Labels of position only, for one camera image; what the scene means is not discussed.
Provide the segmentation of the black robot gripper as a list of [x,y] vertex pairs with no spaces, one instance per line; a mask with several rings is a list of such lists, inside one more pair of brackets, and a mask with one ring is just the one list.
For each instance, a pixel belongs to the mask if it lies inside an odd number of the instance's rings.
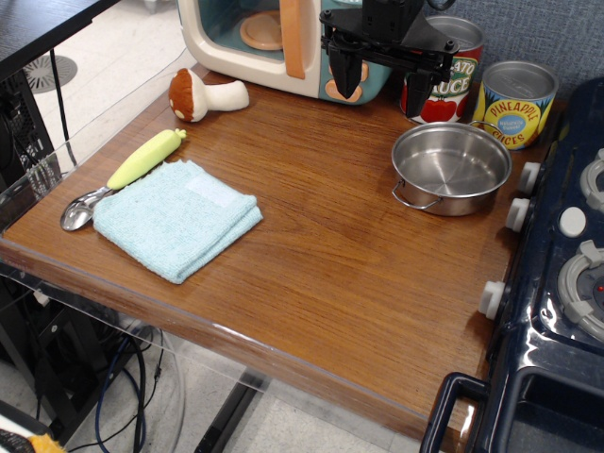
[[322,47],[338,93],[350,98],[361,83],[362,65],[372,62],[408,73],[408,117],[419,116],[448,74],[459,44],[435,28],[424,15],[423,1],[363,1],[358,8],[332,8],[320,13]]

